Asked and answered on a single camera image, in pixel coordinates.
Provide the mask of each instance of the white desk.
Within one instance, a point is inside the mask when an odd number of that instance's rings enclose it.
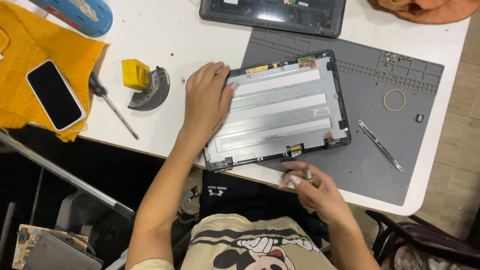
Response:
[[[98,38],[111,46],[100,69],[100,81],[108,96],[140,136],[135,140],[103,99],[94,97],[84,138],[167,157],[183,123],[185,85],[200,66],[223,61],[240,68],[251,28],[203,21],[198,7],[188,0],[106,0],[114,22]],[[62,26],[63,22],[47,17]],[[448,101],[470,19],[449,25],[420,25],[374,10],[366,0],[348,0],[340,38],[395,51],[445,65],[438,94],[425,132],[415,170],[403,206],[341,191],[351,204],[398,215],[410,215],[423,202]],[[127,108],[133,90],[123,86],[121,61],[136,58],[154,68],[164,67],[171,80],[167,100],[155,110]],[[199,156],[195,164],[204,166]],[[256,164],[236,167],[229,173],[270,184],[279,184],[282,173]]]

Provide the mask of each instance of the orange cloth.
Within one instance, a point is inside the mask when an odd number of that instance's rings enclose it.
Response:
[[[52,60],[90,113],[88,78],[106,43],[85,38],[15,4],[0,1],[0,126],[21,128],[30,121],[55,131],[62,141],[78,132],[56,131],[26,81],[26,74]],[[70,130],[81,130],[83,120]]]
[[[402,19],[421,24],[448,24],[470,17],[480,0],[377,0]]]

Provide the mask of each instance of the white nail polish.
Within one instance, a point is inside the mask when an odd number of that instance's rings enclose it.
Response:
[[[235,91],[235,89],[237,89],[237,86],[239,86],[239,83],[238,82],[234,82],[232,84],[232,90]]]
[[[300,185],[300,178],[295,175],[290,176],[290,180],[295,184],[295,185]]]

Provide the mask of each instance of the black chair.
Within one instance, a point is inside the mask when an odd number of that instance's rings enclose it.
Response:
[[[373,256],[379,264],[401,246],[410,244],[429,255],[476,269],[480,268],[480,251],[415,215],[409,216],[415,222],[396,223],[378,212],[366,210],[365,213],[373,218],[379,227],[372,247]]]

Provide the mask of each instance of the beige t-shirt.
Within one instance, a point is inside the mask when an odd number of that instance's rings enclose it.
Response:
[[[204,218],[192,229],[182,270],[334,270],[291,218],[250,222],[237,214]],[[174,270],[150,259],[132,270]]]

